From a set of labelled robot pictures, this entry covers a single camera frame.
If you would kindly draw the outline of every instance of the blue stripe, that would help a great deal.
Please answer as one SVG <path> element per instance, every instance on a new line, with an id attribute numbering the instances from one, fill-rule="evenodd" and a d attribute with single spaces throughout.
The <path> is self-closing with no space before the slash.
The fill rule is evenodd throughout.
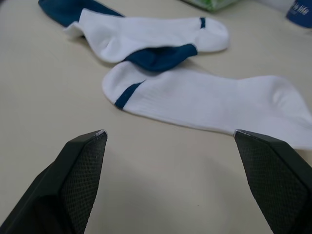
<path id="1" fill-rule="evenodd" d="M 206 18 L 205 17 L 200 17 L 200 21 L 201 21 L 200 28 L 205 28 L 206 27 Z"/>
<path id="2" fill-rule="evenodd" d="M 123 110 L 124 106 L 126 105 L 127 101 L 129 100 L 129 98 L 132 96 L 132 94 L 135 92 L 135 90 L 138 88 L 138 86 L 143 83 L 136 83 L 136 84 L 132 84 L 130 85 L 123 93 L 122 95 L 120 95 L 120 97 L 117 99 L 117 101 L 115 102 L 115 106 L 118 109 Z"/>

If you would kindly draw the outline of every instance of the green package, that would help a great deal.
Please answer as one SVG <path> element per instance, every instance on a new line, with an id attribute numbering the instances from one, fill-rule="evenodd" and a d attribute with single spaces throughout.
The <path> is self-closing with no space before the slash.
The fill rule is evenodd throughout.
<path id="1" fill-rule="evenodd" d="M 216 11 L 239 0 L 183 0 L 208 11 Z"/>

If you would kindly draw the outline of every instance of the white and blue sock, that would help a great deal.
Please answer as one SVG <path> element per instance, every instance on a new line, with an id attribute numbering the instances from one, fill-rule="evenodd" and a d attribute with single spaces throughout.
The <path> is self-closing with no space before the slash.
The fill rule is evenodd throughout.
<path id="1" fill-rule="evenodd" d="M 227 28 L 209 18 L 119 17 L 83 9 L 79 22 L 64 31 L 72 38 L 85 36 L 94 53 L 111 63 L 146 48 L 191 44 L 197 52 L 216 52 L 229 45 Z"/>
<path id="2" fill-rule="evenodd" d="M 284 78 L 241 80 L 174 68 L 143 71 L 126 61 L 104 78 L 106 97 L 119 109 L 187 127 L 269 135 L 297 149 L 312 149 L 312 116 Z"/>

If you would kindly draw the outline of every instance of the table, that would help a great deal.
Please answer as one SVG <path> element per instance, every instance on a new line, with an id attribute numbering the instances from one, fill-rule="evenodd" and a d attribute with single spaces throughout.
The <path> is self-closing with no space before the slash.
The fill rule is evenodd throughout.
<path id="1" fill-rule="evenodd" d="M 287 77 L 312 109 L 311 36 L 282 13 L 242 1 L 209 14 L 178 0 L 101 0 L 128 16 L 210 16 L 231 33 L 222 53 L 185 66 L 229 78 Z M 0 6 L 0 222 L 64 144 L 105 129 L 108 142 L 86 234 L 270 234 L 231 136 L 122 112 L 103 95 L 112 65 L 70 41 L 37 0 Z M 311 152 L 300 154 L 310 164 Z"/>

